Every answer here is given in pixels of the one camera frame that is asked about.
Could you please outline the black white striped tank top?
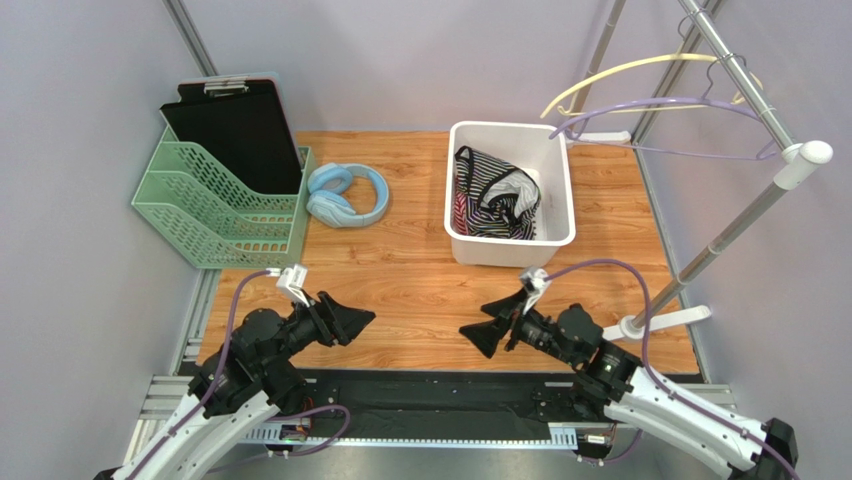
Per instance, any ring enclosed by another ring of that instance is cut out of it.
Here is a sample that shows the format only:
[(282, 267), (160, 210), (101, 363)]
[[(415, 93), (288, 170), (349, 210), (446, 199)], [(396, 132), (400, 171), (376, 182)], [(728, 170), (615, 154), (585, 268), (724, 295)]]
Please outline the black white striped tank top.
[(453, 232), (472, 237), (532, 240), (542, 194), (524, 170), (464, 145), (454, 154)]

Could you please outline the cream hanger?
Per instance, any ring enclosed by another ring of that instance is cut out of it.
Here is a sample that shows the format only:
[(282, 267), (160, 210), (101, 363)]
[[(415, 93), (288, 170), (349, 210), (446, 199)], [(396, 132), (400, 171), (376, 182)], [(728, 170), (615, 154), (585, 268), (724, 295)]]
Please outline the cream hanger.
[(695, 92), (695, 97), (713, 97), (716, 82), (712, 73), (721, 66), (716, 56), (698, 51), (702, 42), (701, 35), (685, 28), (690, 23), (689, 17), (684, 17), (677, 25), (679, 35), (676, 48), (670, 52), (614, 64), (607, 69), (601, 67), (608, 51), (611, 37), (615, 31), (616, 21), (610, 18), (601, 32), (595, 46), (592, 58), (584, 76), (574, 85), (556, 95), (538, 116), (544, 120), (552, 112), (558, 117), (568, 119), (579, 117), (589, 110), (588, 94), (596, 89), (598, 84), (604, 84), (617, 97), (626, 98), (629, 93), (634, 98), (640, 97), (669, 97), (679, 92), (680, 83), (685, 73), (692, 66), (700, 67), (705, 73), (704, 89)]

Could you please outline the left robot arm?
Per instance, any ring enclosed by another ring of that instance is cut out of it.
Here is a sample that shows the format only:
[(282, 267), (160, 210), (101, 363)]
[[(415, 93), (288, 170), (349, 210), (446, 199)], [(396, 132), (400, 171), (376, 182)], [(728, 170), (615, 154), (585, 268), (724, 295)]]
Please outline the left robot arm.
[(307, 381), (291, 360), (306, 347), (346, 346), (375, 319), (320, 292), (283, 317), (249, 312), (230, 342), (208, 358), (165, 425), (124, 465), (100, 479), (200, 479), (239, 440), (282, 413), (303, 414)]

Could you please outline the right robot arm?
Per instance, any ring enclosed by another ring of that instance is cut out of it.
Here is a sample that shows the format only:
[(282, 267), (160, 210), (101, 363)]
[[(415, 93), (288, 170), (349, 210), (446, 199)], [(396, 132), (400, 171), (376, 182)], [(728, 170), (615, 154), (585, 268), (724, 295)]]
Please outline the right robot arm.
[(482, 305), (488, 320), (460, 327), (485, 357), (523, 343), (576, 374), (569, 403), (581, 417), (626, 423), (692, 456), (726, 479), (795, 479), (798, 447), (792, 426), (761, 422), (722, 408), (662, 376), (605, 339), (578, 303), (557, 318), (528, 304), (519, 290)]

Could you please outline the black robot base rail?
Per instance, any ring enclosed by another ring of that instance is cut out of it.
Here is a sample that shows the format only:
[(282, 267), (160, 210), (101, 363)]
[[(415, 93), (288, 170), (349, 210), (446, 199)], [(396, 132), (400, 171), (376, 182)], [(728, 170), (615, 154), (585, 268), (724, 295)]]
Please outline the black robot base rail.
[(635, 428), (585, 418), (569, 406), (575, 375), (562, 372), (306, 369), (301, 421), (265, 421), (237, 439), (261, 451), (318, 445), (438, 449), (560, 450), (586, 453), (592, 435), (617, 433), (612, 455)]

